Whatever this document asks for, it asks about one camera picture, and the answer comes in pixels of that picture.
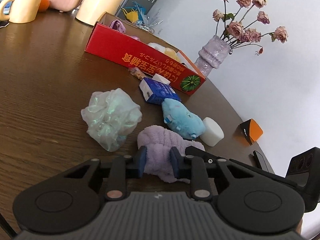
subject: lavender fabric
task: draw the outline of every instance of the lavender fabric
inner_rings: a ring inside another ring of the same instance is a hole
[[[169,159],[171,147],[177,147],[181,156],[185,156],[184,152],[188,146],[204,150],[204,146],[200,142],[184,140],[177,133],[158,125],[149,126],[139,133],[138,148],[141,146],[147,147],[147,163],[144,172],[157,175],[169,183],[177,180],[189,183],[188,179],[174,177]]]
[[[122,23],[121,21],[119,21],[119,20],[113,21],[113,22],[110,24],[110,28],[111,28],[111,29],[114,29],[114,30],[116,30],[116,31],[118,31],[118,32],[121,32],[121,33],[123,33],[123,34],[126,32],[126,29],[125,29],[123,23]]]

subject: purple vase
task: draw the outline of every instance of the purple vase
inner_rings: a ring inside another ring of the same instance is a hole
[[[229,44],[214,35],[199,51],[199,58],[196,60],[195,65],[207,77],[213,68],[219,68],[230,52],[231,47]]]

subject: small orange and black box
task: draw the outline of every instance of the small orange and black box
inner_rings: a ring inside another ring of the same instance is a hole
[[[260,126],[253,119],[249,119],[248,121],[241,123],[240,128],[242,130],[242,133],[244,134],[245,139],[251,145],[256,142],[263,134]]]

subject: stuffed animal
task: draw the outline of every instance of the stuffed animal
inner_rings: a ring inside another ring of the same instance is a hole
[[[162,102],[162,111],[164,123],[185,139],[196,139],[205,131],[200,117],[177,100],[165,98]]]
[[[171,147],[177,147],[181,156],[185,156],[185,150],[188,146],[194,146],[204,151],[204,146],[200,142],[184,140],[177,133],[158,125],[149,126],[139,133],[138,148],[141,146],[147,147],[147,162],[144,173],[157,175],[169,183],[177,181],[170,163]],[[189,179],[178,180],[190,182]]]

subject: white cylinder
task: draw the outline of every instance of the white cylinder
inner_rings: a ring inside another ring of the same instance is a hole
[[[210,117],[203,119],[205,132],[200,135],[201,140],[208,146],[215,146],[221,139],[224,138],[224,133],[221,127]]]

